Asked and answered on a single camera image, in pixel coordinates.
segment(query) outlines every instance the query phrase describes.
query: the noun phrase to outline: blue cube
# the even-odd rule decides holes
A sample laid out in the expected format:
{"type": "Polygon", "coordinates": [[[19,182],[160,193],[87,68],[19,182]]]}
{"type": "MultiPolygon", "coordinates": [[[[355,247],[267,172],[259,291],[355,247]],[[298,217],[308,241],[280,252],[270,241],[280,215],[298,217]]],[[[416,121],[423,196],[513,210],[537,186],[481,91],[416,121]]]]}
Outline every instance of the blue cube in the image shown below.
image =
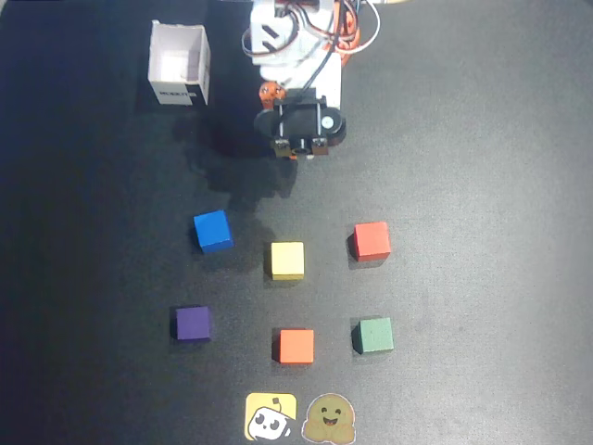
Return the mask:
{"type": "Polygon", "coordinates": [[[197,241],[204,253],[216,252],[234,246],[231,227],[224,210],[212,211],[194,217],[197,241]]]}

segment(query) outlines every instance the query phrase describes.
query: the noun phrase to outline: black table surface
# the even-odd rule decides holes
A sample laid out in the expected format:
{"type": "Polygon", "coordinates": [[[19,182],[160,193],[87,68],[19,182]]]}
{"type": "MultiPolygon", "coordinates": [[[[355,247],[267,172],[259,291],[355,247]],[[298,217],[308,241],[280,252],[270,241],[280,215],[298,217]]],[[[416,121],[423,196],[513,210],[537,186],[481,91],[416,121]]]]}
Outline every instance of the black table surface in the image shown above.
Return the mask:
{"type": "MultiPolygon", "coordinates": [[[[248,443],[245,398],[325,392],[357,443],[593,443],[593,4],[412,0],[344,71],[331,156],[265,156],[251,133],[249,4],[9,1],[0,17],[0,443],[248,443]],[[205,22],[208,111],[155,103],[150,20],[205,22]],[[203,256],[192,217],[236,247],[203,256]],[[349,258],[387,221],[380,267],[349,258]],[[274,240],[306,277],[264,273],[274,240]],[[178,345],[170,312],[208,305],[178,345]],[[393,352],[350,331],[389,316],[393,352]],[[309,367],[271,359],[315,330],[309,367]]],[[[372,28],[369,8],[363,13],[372,28]]],[[[294,435],[286,443],[304,443],[294,435]]]]}

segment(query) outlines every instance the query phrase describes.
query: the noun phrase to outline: cardboard box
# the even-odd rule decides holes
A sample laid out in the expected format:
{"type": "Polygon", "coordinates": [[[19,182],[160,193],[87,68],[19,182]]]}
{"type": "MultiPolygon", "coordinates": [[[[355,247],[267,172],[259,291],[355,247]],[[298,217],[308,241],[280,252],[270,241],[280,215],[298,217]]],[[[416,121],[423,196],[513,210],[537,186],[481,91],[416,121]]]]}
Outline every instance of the cardboard box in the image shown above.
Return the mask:
{"type": "Polygon", "coordinates": [[[162,105],[207,105],[210,46],[204,26],[153,20],[148,80],[162,105]]]}

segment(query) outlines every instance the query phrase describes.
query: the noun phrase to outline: sticker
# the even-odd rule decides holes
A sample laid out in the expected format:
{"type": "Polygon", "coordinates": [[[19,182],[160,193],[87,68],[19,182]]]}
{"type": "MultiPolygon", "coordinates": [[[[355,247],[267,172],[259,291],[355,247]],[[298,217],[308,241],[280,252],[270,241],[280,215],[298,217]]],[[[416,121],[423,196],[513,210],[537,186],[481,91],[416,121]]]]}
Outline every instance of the sticker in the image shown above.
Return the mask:
{"type": "Polygon", "coordinates": [[[303,424],[303,439],[309,442],[329,442],[348,445],[356,440],[354,408],[339,394],[323,394],[315,399],[307,410],[303,424]]]}
{"type": "Polygon", "coordinates": [[[255,441],[287,438],[295,430],[297,399],[292,394],[254,392],[247,396],[245,437],[255,441]]]}

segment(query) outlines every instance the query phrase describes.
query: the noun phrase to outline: red cube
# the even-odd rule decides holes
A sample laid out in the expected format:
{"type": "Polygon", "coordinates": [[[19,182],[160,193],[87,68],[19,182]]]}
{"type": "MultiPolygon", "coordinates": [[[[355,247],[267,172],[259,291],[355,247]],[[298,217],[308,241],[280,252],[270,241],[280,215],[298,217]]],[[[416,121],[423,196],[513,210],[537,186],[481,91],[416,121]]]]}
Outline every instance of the red cube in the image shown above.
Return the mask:
{"type": "Polygon", "coordinates": [[[387,223],[381,221],[356,224],[354,245],[358,261],[385,260],[391,253],[387,223]]]}

